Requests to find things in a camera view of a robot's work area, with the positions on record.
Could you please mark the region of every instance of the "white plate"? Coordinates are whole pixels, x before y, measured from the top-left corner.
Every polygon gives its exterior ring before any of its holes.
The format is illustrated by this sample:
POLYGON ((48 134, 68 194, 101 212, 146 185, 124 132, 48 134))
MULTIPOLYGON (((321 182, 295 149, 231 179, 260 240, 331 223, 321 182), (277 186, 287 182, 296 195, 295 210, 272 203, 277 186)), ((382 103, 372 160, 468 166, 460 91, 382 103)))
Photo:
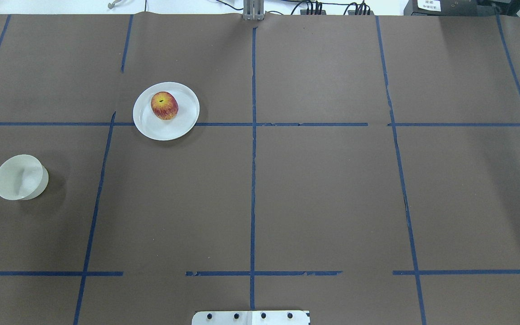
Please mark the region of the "white plate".
POLYGON ((188 133, 200 115, 200 102, 190 88, 181 83, 162 82, 143 91, 134 104, 134 123, 143 135, 154 140, 174 140, 188 133), (160 91, 170 93, 178 103, 178 115, 161 120, 152 111, 150 102, 160 91))

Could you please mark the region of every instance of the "cable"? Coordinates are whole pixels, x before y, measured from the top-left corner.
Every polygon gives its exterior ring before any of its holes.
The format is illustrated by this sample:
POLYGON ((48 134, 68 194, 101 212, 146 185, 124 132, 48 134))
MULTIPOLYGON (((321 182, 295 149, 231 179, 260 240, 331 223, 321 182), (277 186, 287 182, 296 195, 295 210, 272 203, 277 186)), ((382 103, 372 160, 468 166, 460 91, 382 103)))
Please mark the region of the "cable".
POLYGON ((223 5, 226 5, 226 6, 229 6, 230 8, 234 9, 234 10, 244 10, 244 8, 236 8, 235 6, 232 6, 231 4, 227 4, 226 2, 223 2, 222 0, 216 0, 216 2, 219 2, 223 5))
POLYGON ((348 12, 348 9, 350 8, 350 6, 352 5, 355 5, 357 7, 356 10, 358 10, 358 4, 356 2, 352 2, 351 4, 349 4, 348 6, 346 6, 346 9, 344 9, 344 13, 342 14, 343 16, 348 12))
POLYGON ((355 12, 355 14, 358 14, 359 16, 365 16, 367 14, 370 15, 370 6, 368 6, 365 3, 365 0, 362 0, 362 2, 359 5, 357 12, 355 12))
MULTIPOLYGON (((281 1, 284 1, 284 2, 305 2, 306 0, 281 0, 281 1)), ((333 3, 330 3, 330 2, 321 2, 321 4, 324 4, 324 5, 336 5, 336 6, 348 6, 348 4, 333 4, 333 3)))
POLYGON ((322 2, 316 1, 316 13, 315 14, 322 14, 322 2))
POLYGON ((310 2, 310 4, 312 4, 312 2, 309 1, 309 0, 302 0, 302 1, 300 1, 300 2, 299 2, 299 1, 295 1, 295 2, 298 2, 298 4, 297 4, 296 6, 294 6, 294 9, 293 9, 292 12, 290 13, 291 15, 294 14, 296 8, 298 8, 298 6, 300 6, 301 4, 306 3, 306 11, 308 11, 308 8, 309 8, 309 7, 308 7, 308 3, 310 2))

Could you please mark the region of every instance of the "red apple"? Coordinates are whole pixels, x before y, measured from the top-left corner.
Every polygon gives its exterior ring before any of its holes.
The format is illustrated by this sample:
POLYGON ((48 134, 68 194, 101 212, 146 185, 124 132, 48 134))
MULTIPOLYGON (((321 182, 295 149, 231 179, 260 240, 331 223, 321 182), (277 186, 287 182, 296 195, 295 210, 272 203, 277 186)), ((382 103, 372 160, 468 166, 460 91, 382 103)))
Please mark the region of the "red apple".
POLYGON ((153 113, 161 120, 171 120, 178 114, 178 103, 167 91, 153 95, 150 105, 153 113))

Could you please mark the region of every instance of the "table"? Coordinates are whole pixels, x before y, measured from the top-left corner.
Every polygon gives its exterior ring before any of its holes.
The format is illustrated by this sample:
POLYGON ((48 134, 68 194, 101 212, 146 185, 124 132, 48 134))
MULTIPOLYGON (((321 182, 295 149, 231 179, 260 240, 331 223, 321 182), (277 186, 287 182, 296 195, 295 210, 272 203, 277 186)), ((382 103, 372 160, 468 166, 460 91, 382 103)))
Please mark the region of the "table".
POLYGON ((0 324, 520 323, 520 19, 0 16, 0 324), (132 123, 158 82, 200 119, 132 123))

